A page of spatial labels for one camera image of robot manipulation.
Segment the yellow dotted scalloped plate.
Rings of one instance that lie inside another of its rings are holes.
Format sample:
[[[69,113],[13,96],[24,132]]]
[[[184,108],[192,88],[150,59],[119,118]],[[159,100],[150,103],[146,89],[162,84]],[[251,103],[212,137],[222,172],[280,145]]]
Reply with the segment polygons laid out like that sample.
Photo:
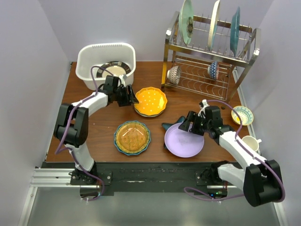
[[[136,93],[138,104],[134,108],[146,115],[158,114],[164,111],[167,105],[167,97],[164,92],[155,87],[142,88]]]

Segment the black rimmed checkered plate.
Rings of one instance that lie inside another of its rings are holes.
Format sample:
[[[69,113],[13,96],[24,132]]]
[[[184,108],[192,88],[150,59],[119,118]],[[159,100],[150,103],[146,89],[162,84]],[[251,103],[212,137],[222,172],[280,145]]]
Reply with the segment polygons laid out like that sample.
[[[121,61],[110,61],[103,64],[101,67],[106,69],[107,71],[98,69],[96,73],[97,78],[105,78],[107,75],[110,75],[111,73],[113,75],[119,76],[131,72],[130,67],[126,63]]]

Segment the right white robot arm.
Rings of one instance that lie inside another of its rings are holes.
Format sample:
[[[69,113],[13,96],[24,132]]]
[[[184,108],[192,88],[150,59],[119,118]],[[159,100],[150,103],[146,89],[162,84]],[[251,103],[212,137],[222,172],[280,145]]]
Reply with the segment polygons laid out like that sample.
[[[219,107],[203,105],[199,113],[190,111],[179,129],[200,136],[207,133],[240,165],[237,168],[228,161],[213,163],[203,172],[202,179],[215,185],[224,181],[231,183],[243,191],[253,207],[284,200],[285,189],[279,164],[260,156],[239,138],[230,125],[223,124]]]

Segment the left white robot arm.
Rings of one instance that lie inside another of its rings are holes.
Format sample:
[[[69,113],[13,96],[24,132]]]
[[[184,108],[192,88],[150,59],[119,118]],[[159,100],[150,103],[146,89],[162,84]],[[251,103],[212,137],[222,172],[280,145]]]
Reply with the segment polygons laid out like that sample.
[[[76,179],[85,184],[100,183],[97,167],[87,148],[89,117],[113,102],[119,106],[138,103],[132,86],[126,84],[127,76],[108,75],[105,82],[96,87],[88,97],[72,104],[61,104],[54,128],[54,137],[60,143],[55,154],[68,150],[75,162]]]

